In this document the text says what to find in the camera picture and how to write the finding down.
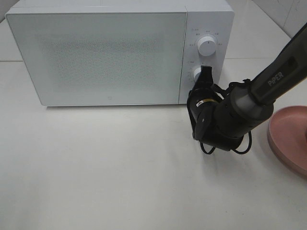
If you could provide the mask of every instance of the white microwave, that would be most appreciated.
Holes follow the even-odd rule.
[[[218,83],[225,0],[20,0],[6,18],[42,105],[185,104],[200,66]]]

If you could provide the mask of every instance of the cable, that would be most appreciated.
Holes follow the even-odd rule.
[[[237,154],[245,154],[245,153],[247,153],[247,152],[250,150],[250,148],[251,148],[251,142],[252,142],[252,139],[251,139],[251,131],[248,132],[248,139],[249,139],[248,148],[247,148],[245,151],[240,152],[240,151],[238,151],[238,150],[236,150],[236,149],[233,149],[232,151],[235,152],[235,153],[237,153]]]
[[[205,148],[203,147],[203,144],[202,144],[201,142],[200,142],[200,144],[201,144],[201,150],[202,150],[205,154],[210,155],[210,154],[213,153],[214,150],[215,150],[215,147],[212,147],[212,149],[211,149],[209,152],[207,152],[207,151],[205,150]]]

